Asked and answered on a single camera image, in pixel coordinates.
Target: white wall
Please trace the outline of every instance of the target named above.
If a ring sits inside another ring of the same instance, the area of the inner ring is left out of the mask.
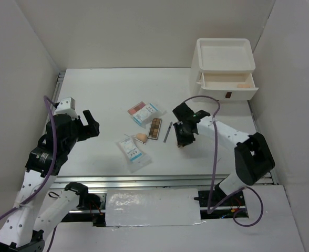
[[[190,67],[200,37],[254,48],[274,0],[17,0],[61,70]]]
[[[252,100],[309,252],[309,1],[277,0],[254,52]]]
[[[57,74],[14,1],[0,0],[0,192],[18,191]]]

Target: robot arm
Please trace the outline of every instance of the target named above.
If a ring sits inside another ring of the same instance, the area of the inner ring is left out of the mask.
[[[26,163],[24,182],[17,195],[14,211],[0,230],[0,251],[42,251],[44,238],[47,238],[54,227],[74,207],[83,207],[88,195],[88,188],[82,184],[70,183],[60,198],[38,216],[45,195],[55,181],[61,166],[68,160],[68,154],[78,141],[84,141],[99,135],[99,123],[89,110],[83,111],[88,125],[84,126],[75,112],[75,100],[66,98],[56,104],[56,115],[53,116],[56,128],[57,153],[51,176],[45,186],[28,203],[21,204],[44,182],[53,159],[52,124],[46,125],[46,134],[29,154]]]
[[[216,120],[209,113],[200,110],[194,113],[185,103],[173,110],[179,120],[174,124],[178,146],[186,146],[195,141],[194,134],[214,139]],[[269,147],[260,133],[249,135],[238,131],[218,120],[219,143],[229,151],[234,150],[235,171],[215,186],[215,195],[219,200],[232,192],[255,184],[261,177],[275,167]]]

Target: makeup palette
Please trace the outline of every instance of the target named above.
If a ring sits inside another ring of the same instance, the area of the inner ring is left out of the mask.
[[[133,115],[133,114],[136,113],[138,110],[144,108],[145,105],[146,105],[146,104],[145,104],[144,102],[141,101],[140,103],[138,103],[137,105],[135,105],[135,106],[133,106],[131,109],[129,109],[129,110],[128,110],[128,113],[129,113],[130,115]]]
[[[159,136],[159,130],[160,130],[160,125],[161,125],[161,119],[160,118],[153,118],[151,127],[149,130],[148,138],[157,140]]]

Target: purple cable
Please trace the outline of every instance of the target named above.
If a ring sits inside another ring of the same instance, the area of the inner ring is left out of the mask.
[[[55,232],[56,232],[56,228],[57,228],[58,226],[56,226],[55,228],[54,228],[54,230],[53,230],[53,233],[52,233],[52,235],[51,235],[51,239],[50,239],[50,242],[49,242],[49,246],[48,246],[48,249],[46,250],[46,252],[49,252],[50,251],[50,249],[51,249],[51,247],[52,247],[52,244],[53,244],[53,241],[54,241],[54,236],[55,236]]]
[[[187,100],[183,101],[182,103],[187,102],[188,100],[191,100],[191,99],[197,98],[197,97],[208,98],[208,99],[215,101],[218,104],[218,108],[212,116],[213,119],[215,119],[215,116],[217,115],[217,113],[220,110],[220,103],[217,99],[215,99],[213,97],[210,97],[210,96],[192,96],[192,97],[188,98]],[[215,135],[215,147],[214,147],[212,182],[211,182],[211,188],[210,188],[210,191],[209,191],[208,202],[207,202],[207,213],[208,214],[210,214],[210,207],[211,207],[211,203],[212,203],[213,189],[214,189],[214,184],[215,184],[215,172],[217,171],[217,160],[218,160],[218,127],[217,127],[215,120],[213,120],[213,124],[214,124],[214,135]]]
[[[55,128],[55,122],[54,122],[54,118],[53,118],[53,113],[52,113],[52,110],[50,109],[50,105],[49,105],[48,102],[50,102],[54,106],[55,106],[55,103],[52,102],[47,96],[44,96],[44,102],[45,102],[45,105],[46,105],[46,108],[47,108],[47,111],[48,111],[48,114],[49,114],[49,118],[50,118],[50,122],[51,122],[51,129],[52,129],[52,133],[53,133],[53,159],[51,161],[48,173],[47,173],[44,181],[40,185],[40,187],[31,196],[29,196],[27,199],[25,199],[23,202],[21,202],[22,205],[25,205],[25,204],[29,203],[35,197],[35,195],[37,195],[41,191],[41,189],[47,183],[50,175],[52,174],[52,171],[53,171],[53,168],[54,168],[54,165],[55,165],[56,151],[57,151],[56,150],[56,145],[57,145],[57,142],[56,142],[56,128]],[[0,216],[0,221],[3,218],[5,218],[7,215],[12,214],[13,212],[15,212],[16,210],[17,210],[17,208],[13,207],[11,210],[7,211],[5,214]]]
[[[220,103],[217,99],[211,97],[211,96],[192,96],[188,99],[186,99],[185,101],[183,101],[182,103],[184,102],[187,102],[193,98],[197,98],[197,97],[204,97],[204,98],[208,98],[208,99],[211,99],[213,101],[215,101],[217,104],[218,104],[218,108],[217,110],[214,112],[213,114],[213,119],[215,119],[215,116],[216,114],[219,112],[220,110]],[[212,209],[211,208],[211,203],[212,203],[212,196],[213,196],[213,190],[214,190],[214,184],[215,184],[215,172],[217,171],[217,159],[218,159],[218,127],[217,127],[217,124],[216,124],[216,121],[213,120],[213,124],[214,124],[214,135],[215,135],[215,147],[214,147],[214,162],[213,162],[213,173],[212,173],[212,181],[211,181],[211,188],[210,188],[210,191],[209,191],[209,196],[208,196],[208,202],[207,202],[207,214],[212,214],[216,208],[218,208],[218,206],[220,206],[223,202],[225,202],[226,200],[228,200],[231,196],[235,195],[236,193],[244,190],[245,188],[251,190],[259,199],[260,203],[261,203],[261,213],[258,217],[258,219],[252,223],[252,224],[241,224],[239,223],[235,218],[236,218],[236,215],[242,211],[244,211],[244,209],[240,209],[238,211],[236,211],[233,215],[233,220],[236,224],[238,224],[239,226],[242,226],[242,227],[252,227],[254,225],[256,225],[262,218],[263,216],[263,212],[264,212],[264,206],[263,206],[263,202],[262,202],[262,199],[261,197],[259,196],[259,194],[251,187],[242,187],[238,190],[236,190],[235,192],[232,192],[231,194],[227,195],[225,198],[223,198],[222,200],[220,200]]]

